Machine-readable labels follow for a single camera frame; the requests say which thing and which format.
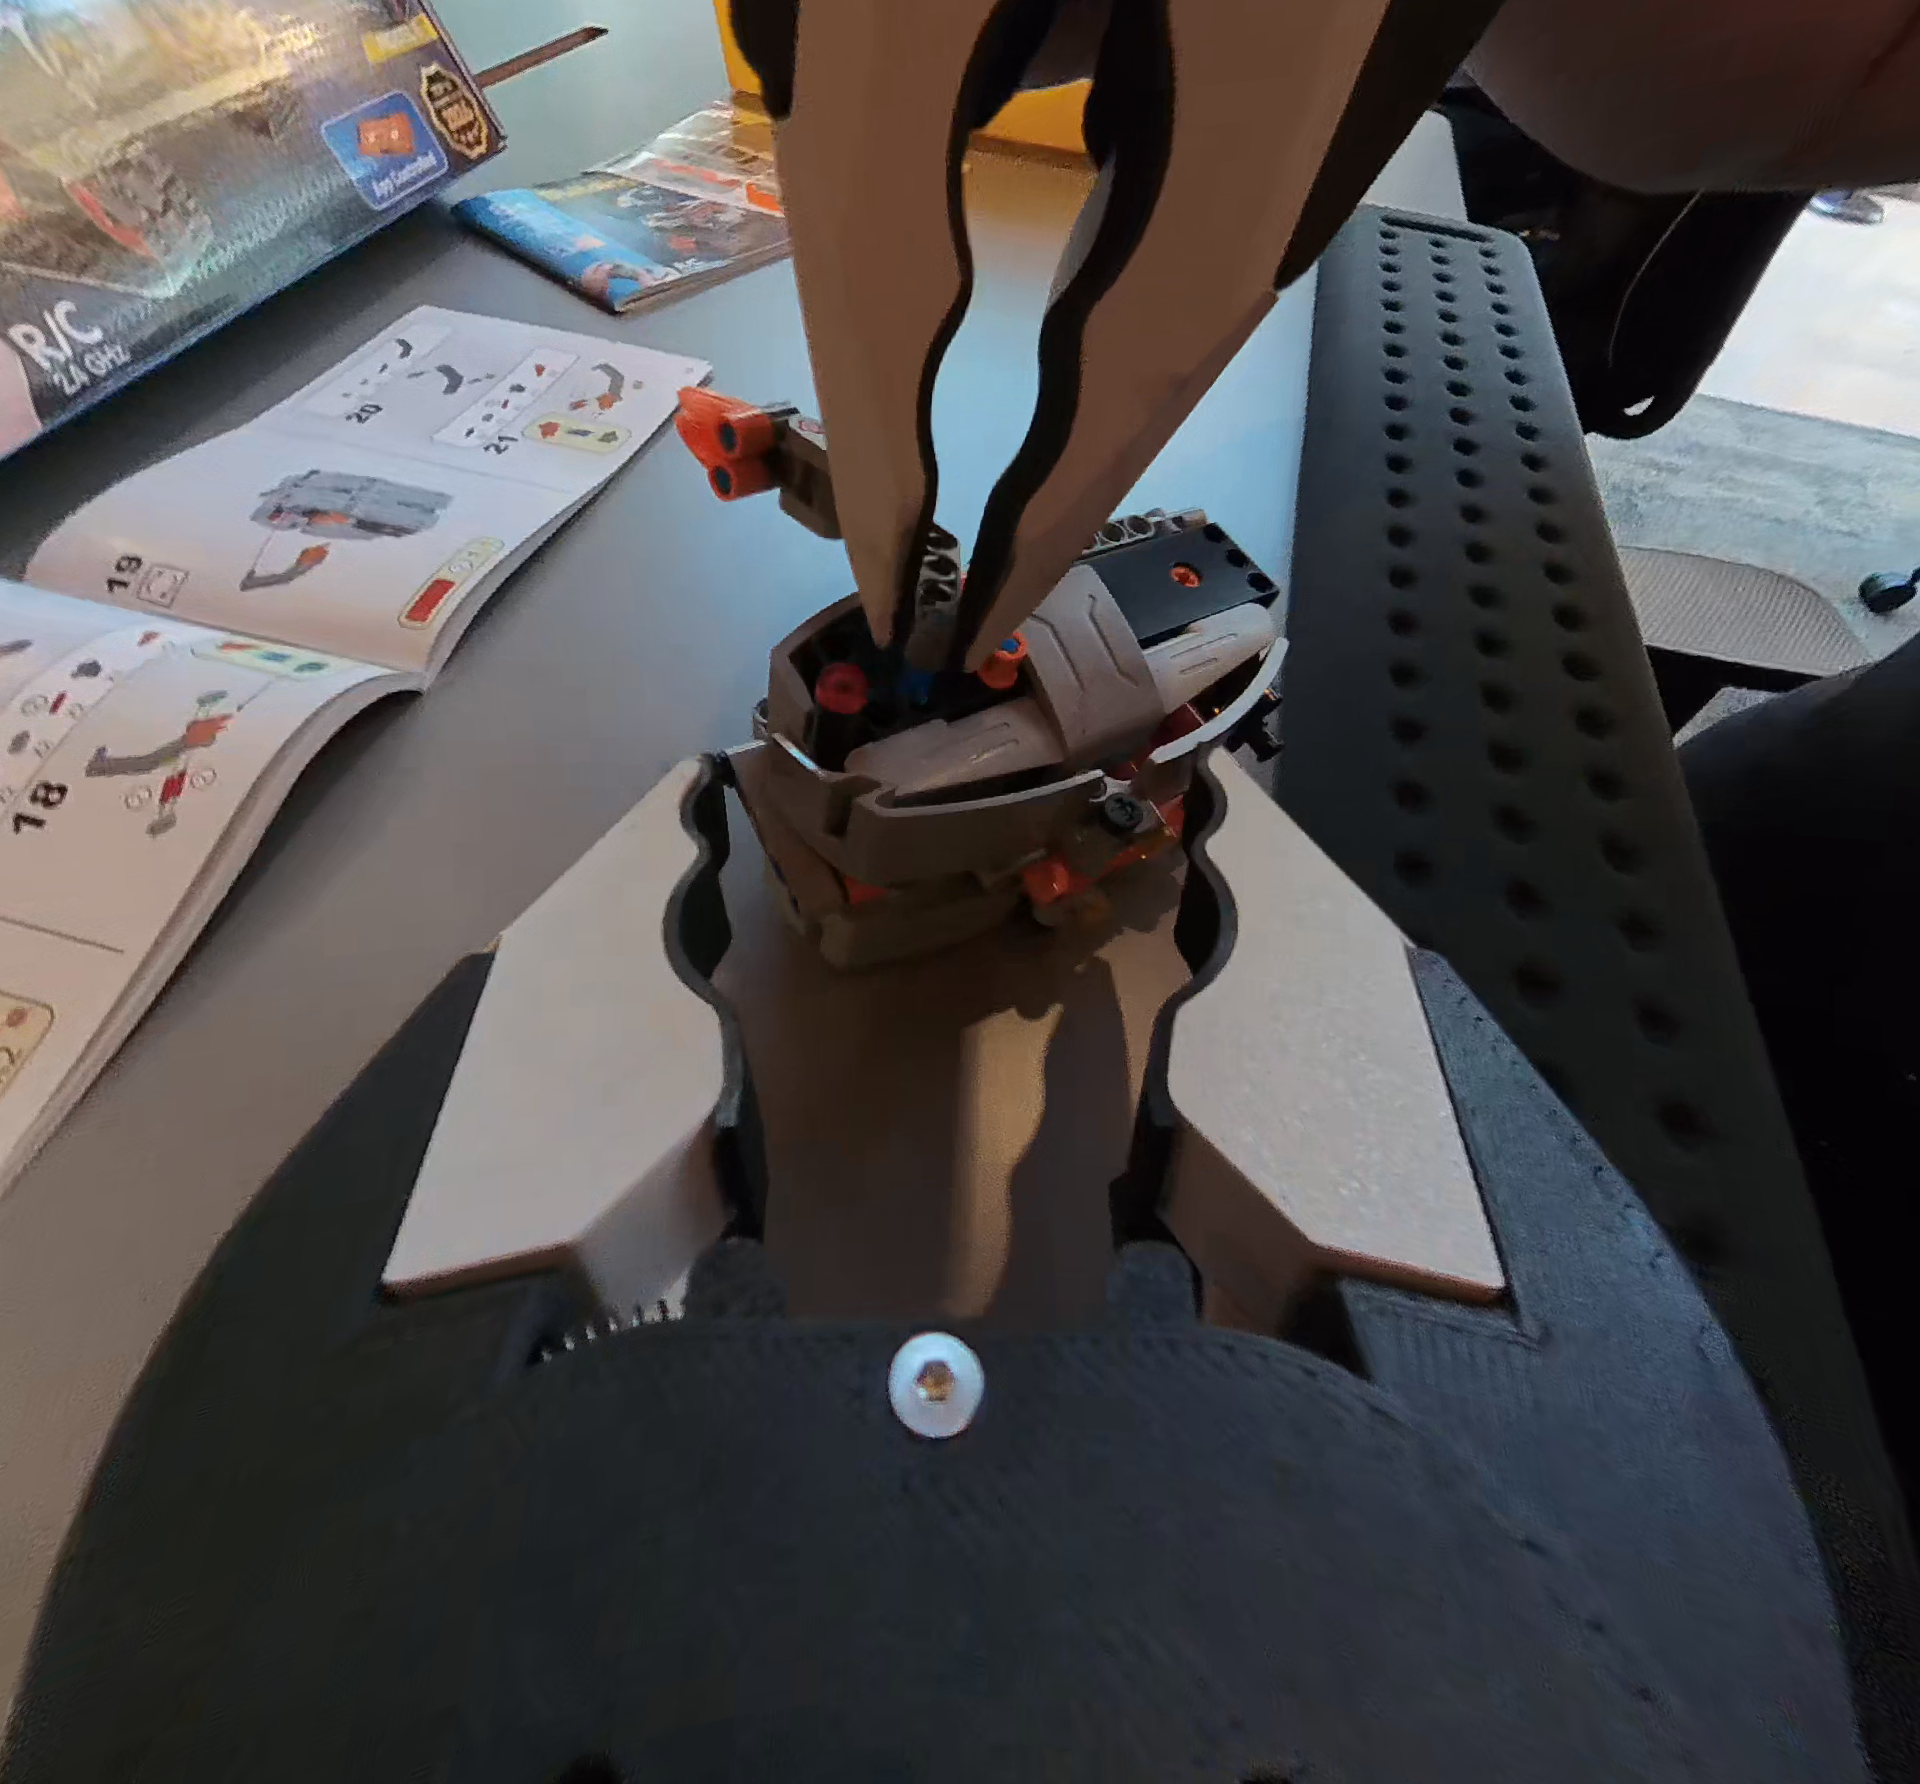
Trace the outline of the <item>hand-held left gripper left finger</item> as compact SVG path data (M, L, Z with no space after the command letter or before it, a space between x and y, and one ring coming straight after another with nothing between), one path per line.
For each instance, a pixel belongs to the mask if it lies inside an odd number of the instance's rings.
M557 1273L668 1302L746 1208L751 1080L713 985L726 776L684 759L495 939L382 1270L394 1296Z

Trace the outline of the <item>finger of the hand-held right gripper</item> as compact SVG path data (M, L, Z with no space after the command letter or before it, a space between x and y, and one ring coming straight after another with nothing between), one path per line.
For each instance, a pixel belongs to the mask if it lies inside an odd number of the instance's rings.
M799 0L776 170L837 523L882 645L911 620L939 490L932 391L973 293L955 190L1001 2Z
M1277 298L1390 0L1117 0L1097 191L1038 335L1027 433L955 616L978 667L1040 605Z

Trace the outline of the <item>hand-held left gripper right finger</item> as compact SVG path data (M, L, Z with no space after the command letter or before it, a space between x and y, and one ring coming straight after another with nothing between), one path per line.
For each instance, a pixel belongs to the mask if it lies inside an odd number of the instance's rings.
M1173 936L1117 1222L1160 1229L1230 1315L1333 1280L1500 1304L1500 1247L1412 977L1380 907L1236 757L1184 811Z

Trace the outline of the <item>grey toy robot assembly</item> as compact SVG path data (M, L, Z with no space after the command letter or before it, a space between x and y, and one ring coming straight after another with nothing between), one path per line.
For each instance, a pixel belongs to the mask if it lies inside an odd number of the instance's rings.
M1201 508L1105 521L975 669L904 669L859 596L770 647L728 775L790 921L839 970L932 955L1016 915L1090 917L1168 857L1213 746L1279 705L1280 588Z

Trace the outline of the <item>grey desk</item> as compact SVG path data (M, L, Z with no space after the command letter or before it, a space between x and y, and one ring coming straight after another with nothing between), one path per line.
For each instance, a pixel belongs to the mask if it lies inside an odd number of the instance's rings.
M4 463L4 569L110 484L251 422L433 304L712 362L810 397L791 272L610 318L430 206ZM678 760L746 735L770 643L848 586L674 441L494 596L435 686L347 726L91 1095L4 1196L4 1704L63 1534L151 1349L230 1222L463 955ZM721 979L755 1047L791 1310L1093 1315L1153 1010L1180 975L1171 870L1115 917L1011 928L842 979L787 931L745 825Z

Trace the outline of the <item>yellow storage bin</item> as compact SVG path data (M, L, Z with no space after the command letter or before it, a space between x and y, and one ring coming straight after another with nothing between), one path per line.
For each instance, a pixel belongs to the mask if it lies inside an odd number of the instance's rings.
M712 0L712 8L732 93L761 106L758 74L737 44L732 0ZM978 144L1024 147L1080 160L1088 154L1084 111L1090 90L1088 81L1077 81L1065 86L1017 93L973 137Z

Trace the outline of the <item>blue cover booklet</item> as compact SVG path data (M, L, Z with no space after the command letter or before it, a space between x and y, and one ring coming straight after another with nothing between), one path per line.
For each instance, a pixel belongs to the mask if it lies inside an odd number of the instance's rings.
M782 262L782 212L705 187L590 170L452 206L467 231L610 315Z

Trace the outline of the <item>person's dark clothing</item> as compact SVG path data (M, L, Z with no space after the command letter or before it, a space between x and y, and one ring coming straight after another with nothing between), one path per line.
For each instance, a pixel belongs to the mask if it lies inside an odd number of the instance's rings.
M1861 1648L1916 1683L1917 643L1677 757L1833 1304L1766 1367Z

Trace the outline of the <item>open white instruction booklet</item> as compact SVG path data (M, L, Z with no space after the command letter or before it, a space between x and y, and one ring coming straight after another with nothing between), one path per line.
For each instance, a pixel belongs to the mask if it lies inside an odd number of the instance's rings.
M419 306L110 486L2 602L2 1173L12 1185L355 715L665 428L705 360Z

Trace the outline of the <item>blue robot kit box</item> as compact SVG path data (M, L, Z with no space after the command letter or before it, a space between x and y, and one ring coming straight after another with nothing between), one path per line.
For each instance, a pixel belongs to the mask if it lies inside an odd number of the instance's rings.
M504 140L430 0L2 0L2 453Z

